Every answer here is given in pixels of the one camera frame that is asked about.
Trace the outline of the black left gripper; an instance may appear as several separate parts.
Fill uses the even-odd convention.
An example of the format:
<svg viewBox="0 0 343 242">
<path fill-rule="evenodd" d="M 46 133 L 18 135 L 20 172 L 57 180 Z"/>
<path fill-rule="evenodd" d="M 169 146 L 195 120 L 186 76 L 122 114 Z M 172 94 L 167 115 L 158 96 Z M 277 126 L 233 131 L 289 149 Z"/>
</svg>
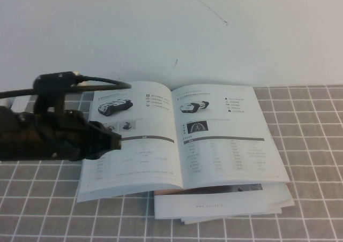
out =
<svg viewBox="0 0 343 242">
<path fill-rule="evenodd" d="M 20 160 L 98 160 L 112 149 L 121 149 L 122 136 L 97 121 L 88 121 L 82 112 L 67 110 L 62 115 L 46 112 L 19 115 L 20 137 L 17 156 Z"/>
</svg>

